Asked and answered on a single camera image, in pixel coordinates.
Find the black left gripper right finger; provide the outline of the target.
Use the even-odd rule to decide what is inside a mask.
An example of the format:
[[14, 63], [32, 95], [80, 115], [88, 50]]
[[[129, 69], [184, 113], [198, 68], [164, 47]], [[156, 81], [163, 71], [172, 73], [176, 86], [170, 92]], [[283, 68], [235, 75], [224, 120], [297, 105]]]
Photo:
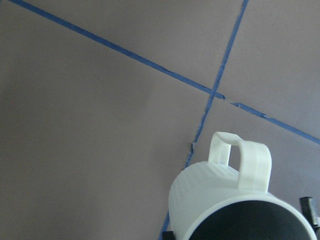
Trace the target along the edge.
[[305, 196], [299, 199], [302, 215], [313, 228], [320, 227], [320, 218], [318, 217], [316, 202], [313, 197]]

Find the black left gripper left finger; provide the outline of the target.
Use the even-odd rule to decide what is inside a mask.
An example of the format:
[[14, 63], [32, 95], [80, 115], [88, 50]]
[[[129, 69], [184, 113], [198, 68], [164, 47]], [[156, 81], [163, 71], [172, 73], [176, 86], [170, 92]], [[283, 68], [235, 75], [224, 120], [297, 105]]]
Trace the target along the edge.
[[175, 240], [173, 231], [163, 231], [161, 234], [162, 240]]

